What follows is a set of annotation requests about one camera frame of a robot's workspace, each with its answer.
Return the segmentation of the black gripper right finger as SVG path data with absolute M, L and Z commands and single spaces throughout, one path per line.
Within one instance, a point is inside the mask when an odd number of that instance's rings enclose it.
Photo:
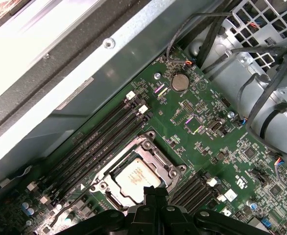
M 201 209 L 193 216 L 167 202 L 168 191 L 156 188 L 161 222 L 167 235 L 268 235 L 269 232 L 227 217 L 221 213 Z

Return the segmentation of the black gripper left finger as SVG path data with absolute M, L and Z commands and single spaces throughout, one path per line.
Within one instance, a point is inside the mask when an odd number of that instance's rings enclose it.
M 127 214 L 107 210 L 69 227 L 60 235 L 154 235 L 156 223 L 153 186 L 144 187 L 144 204 L 129 208 Z

